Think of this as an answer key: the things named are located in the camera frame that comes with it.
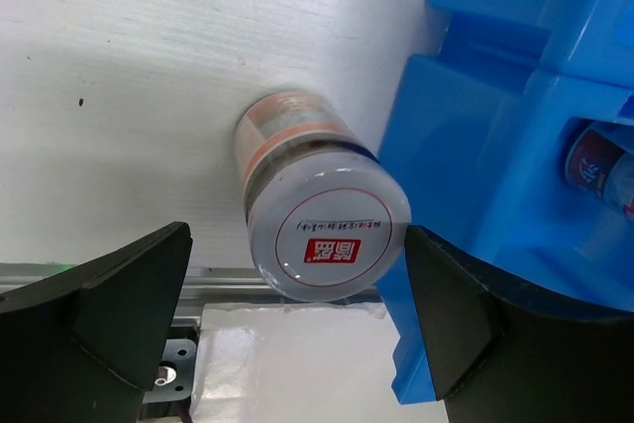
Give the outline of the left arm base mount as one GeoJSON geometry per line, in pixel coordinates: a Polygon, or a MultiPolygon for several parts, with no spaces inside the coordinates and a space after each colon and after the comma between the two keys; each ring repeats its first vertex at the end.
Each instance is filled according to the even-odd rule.
{"type": "Polygon", "coordinates": [[[180,322],[171,327],[154,386],[144,396],[139,422],[192,422],[198,343],[199,331],[193,325],[180,322]]]}

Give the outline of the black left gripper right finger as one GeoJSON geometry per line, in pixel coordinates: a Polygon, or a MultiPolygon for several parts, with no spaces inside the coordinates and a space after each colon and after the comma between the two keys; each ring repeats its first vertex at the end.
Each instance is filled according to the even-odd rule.
{"type": "Polygon", "coordinates": [[[420,226],[405,260],[453,422],[629,422],[633,316],[548,290],[420,226]]]}

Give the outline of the pepper jar red logo lid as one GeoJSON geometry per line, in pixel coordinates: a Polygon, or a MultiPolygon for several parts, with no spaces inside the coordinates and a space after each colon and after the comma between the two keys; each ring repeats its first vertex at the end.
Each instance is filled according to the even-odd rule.
{"type": "Polygon", "coordinates": [[[573,142],[565,162],[568,184],[633,220],[633,127],[593,122],[573,142]]]}

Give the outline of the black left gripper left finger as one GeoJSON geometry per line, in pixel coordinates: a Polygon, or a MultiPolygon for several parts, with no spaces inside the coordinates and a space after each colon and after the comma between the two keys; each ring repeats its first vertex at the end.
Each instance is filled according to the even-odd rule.
{"type": "Polygon", "coordinates": [[[4,422],[134,422],[154,386],[193,245],[173,222],[1,296],[4,422]]]}

